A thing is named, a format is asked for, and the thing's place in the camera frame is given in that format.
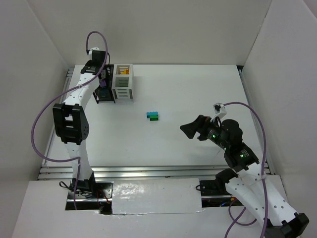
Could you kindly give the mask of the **blue rectangular lego brick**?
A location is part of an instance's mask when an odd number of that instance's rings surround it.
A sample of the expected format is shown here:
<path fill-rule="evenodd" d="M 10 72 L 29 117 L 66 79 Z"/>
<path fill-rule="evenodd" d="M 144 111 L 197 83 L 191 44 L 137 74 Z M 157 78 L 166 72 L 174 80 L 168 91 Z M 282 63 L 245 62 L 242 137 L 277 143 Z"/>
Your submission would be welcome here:
<path fill-rule="evenodd" d="M 150 116 L 157 116 L 157 115 L 158 115 L 158 112 L 146 112 L 146 116 L 148 119 L 150 118 Z"/>

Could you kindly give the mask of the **orange rectangular lego brick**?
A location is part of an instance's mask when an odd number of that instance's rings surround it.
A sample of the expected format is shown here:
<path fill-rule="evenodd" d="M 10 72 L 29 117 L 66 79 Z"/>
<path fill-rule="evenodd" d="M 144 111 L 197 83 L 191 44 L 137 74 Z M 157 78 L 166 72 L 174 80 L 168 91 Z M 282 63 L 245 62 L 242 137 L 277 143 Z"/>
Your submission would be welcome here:
<path fill-rule="evenodd" d="M 122 75 L 128 75 L 128 74 L 129 74 L 129 70 L 128 70 L 128 69 L 125 69 L 125 70 L 123 70 L 120 74 L 122 74 Z"/>

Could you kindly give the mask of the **green curved lego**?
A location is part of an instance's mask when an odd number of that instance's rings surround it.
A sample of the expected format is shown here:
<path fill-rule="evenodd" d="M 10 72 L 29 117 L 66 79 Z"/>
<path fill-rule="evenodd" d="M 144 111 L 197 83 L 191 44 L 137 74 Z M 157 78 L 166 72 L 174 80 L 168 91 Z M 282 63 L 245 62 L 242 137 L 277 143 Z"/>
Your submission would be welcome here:
<path fill-rule="evenodd" d="M 158 121 L 159 120 L 159 116 L 150 116 L 150 121 Z"/>

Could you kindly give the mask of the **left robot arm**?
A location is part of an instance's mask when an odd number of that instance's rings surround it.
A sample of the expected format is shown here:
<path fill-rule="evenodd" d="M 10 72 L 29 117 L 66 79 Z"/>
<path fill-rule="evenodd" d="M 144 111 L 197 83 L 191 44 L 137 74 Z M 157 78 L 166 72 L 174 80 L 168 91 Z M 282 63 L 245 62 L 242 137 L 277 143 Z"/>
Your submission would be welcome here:
<path fill-rule="evenodd" d="M 96 192 L 94 172 L 89 164 L 86 139 L 89 135 L 89 123 L 85 107 L 93 92 L 99 87 L 97 73 L 103 71 L 107 56 L 99 48 L 88 50 L 90 60 L 80 71 L 77 88 L 61 103 L 53 106 L 55 133 L 64 143 L 72 163 L 73 178 L 71 189 L 74 192 Z"/>

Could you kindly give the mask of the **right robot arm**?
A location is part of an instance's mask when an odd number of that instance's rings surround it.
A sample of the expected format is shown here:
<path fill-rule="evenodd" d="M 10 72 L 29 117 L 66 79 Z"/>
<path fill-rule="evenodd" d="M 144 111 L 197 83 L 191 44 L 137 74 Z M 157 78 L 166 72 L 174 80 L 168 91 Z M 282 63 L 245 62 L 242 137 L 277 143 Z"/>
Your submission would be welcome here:
<path fill-rule="evenodd" d="M 237 121 L 199 115 L 180 129 L 189 139 L 199 133 L 200 141 L 209 139 L 224 150 L 229 168 L 218 173 L 216 181 L 265 226 L 264 237 L 297 238 L 303 233 L 308 217 L 290 206 L 262 173 L 259 159 L 242 140 L 243 132 Z"/>

